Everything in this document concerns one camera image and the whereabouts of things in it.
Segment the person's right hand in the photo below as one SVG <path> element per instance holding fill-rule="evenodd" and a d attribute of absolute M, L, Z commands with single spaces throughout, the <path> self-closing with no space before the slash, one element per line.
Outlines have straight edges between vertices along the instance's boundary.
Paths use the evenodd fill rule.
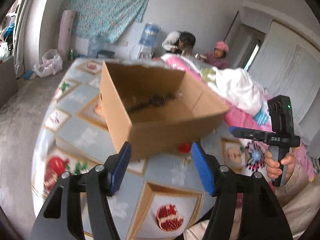
<path fill-rule="evenodd" d="M 272 159 L 272 153 L 267 150 L 265 153 L 265 163 L 266 163 L 266 170 L 267 176 L 271 179 L 278 178 L 283 171 L 280 169 L 280 165 L 287 166 L 286 171 L 286 181 L 290 179 L 293 174 L 296 165 L 296 158 L 294 155 L 288 153 L 280 162 Z"/>

